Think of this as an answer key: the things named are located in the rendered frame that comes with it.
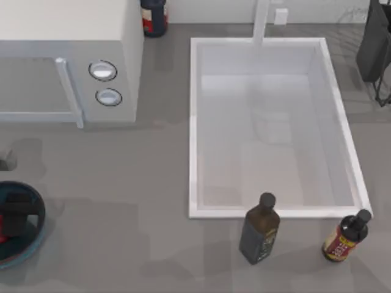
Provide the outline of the large microwave knob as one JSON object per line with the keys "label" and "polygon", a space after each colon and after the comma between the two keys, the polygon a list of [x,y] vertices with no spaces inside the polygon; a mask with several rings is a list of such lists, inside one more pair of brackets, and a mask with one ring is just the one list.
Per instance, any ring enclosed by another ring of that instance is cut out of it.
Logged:
{"label": "large microwave knob", "polygon": [[117,76],[117,68],[105,60],[92,62],[89,65],[88,71],[91,77],[101,82],[111,81]]}

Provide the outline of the microwave oven door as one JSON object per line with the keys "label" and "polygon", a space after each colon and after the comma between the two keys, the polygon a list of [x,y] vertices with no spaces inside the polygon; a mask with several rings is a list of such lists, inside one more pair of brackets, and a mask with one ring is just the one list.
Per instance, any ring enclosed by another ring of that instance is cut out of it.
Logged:
{"label": "microwave oven door", "polygon": [[0,123],[75,123],[55,60],[0,57]]}

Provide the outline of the red and white dark bottle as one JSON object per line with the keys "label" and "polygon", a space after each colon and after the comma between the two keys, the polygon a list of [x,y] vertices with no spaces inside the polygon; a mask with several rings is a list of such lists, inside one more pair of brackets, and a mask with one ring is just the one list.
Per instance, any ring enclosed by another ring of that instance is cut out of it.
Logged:
{"label": "red and white dark bottle", "polygon": [[167,0],[140,0],[141,17],[146,37],[161,37],[167,32]]}

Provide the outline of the small microwave knob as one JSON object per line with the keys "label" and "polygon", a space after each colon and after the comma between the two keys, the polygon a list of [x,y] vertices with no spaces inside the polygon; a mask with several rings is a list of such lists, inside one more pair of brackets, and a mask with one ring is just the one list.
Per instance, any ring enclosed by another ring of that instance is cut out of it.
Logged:
{"label": "small microwave knob", "polygon": [[106,88],[95,94],[95,99],[103,106],[115,107],[122,102],[122,95],[115,89]]}

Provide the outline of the dark square bottle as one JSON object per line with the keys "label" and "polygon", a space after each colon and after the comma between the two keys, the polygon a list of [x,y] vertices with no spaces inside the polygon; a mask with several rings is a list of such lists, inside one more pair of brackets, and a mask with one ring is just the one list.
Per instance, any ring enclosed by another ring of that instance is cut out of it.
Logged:
{"label": "dark square bottle", "polygon": [[280,216],[274,210],[275,204],[276,197],[265,192],[260,195],[258,205],[245,215],[239,250],[252,265],[267,258],[272,252],[280,225]]}

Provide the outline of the dark blue round bowl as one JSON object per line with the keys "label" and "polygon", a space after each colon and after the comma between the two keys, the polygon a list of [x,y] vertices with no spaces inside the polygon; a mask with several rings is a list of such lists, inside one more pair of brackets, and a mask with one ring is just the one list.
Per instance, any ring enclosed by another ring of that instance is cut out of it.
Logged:
{"label": "dark blue round bowl", "polygon": [[0,181],[0,270],[21,264],[37,251],[45,220],[45,202],[35,188]]}

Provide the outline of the white wall socket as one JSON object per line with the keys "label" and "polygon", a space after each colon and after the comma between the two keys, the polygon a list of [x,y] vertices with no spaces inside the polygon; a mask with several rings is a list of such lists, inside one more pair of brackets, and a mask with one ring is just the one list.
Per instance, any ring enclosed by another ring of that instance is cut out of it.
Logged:
{"label": "white wall socket", "polygon": [[283,26],[288,22],[289,11],[286,8],[278,8],[275,10],[274,25]]}

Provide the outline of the red label sauce bottle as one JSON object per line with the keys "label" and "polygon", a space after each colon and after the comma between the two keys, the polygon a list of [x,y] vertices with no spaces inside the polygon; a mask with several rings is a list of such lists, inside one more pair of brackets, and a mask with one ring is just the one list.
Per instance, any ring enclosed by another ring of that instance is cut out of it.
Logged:
{"label": "red label sauce bottle", "polygon": [[323,242],[321,251],[324,257],[332,262],[344,261],[368,236],[368,222],[371,219],[372,214],[367,209],[342,218],[333,233]]}

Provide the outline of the pale microwave oven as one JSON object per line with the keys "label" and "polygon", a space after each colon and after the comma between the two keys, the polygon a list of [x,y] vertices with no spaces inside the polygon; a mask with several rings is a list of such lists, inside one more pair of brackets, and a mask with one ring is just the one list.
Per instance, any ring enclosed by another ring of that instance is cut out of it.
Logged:
{"label": "pale microwave oven", "polygon": [[[84,126],[136,121],[143,45],[139,0],[0,0],[0,57],[66,59]],[[91,77],[99,60],[117,68],[115,79]],[[106,88],[121,93],[118,106],[95,99]]]}

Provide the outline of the white sink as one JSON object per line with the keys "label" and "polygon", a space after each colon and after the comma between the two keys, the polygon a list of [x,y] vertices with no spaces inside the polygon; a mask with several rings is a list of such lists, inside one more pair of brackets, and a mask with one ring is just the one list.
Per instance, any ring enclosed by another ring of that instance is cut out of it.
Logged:
{"label": "white sink", "polygon": [[283,218],[371,209],[327,42],[191,39],[189,203],[242,218],[263,192]]}

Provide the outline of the tall white tap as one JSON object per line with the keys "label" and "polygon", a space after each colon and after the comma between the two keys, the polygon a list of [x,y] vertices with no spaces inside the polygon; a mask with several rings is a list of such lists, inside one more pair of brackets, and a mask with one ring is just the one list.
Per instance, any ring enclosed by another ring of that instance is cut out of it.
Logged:
{"label": "tall white tap", "polygon": [[254,45],[261,46],[268,18],[270,0],[257,0],[253,26],[252,41]]}

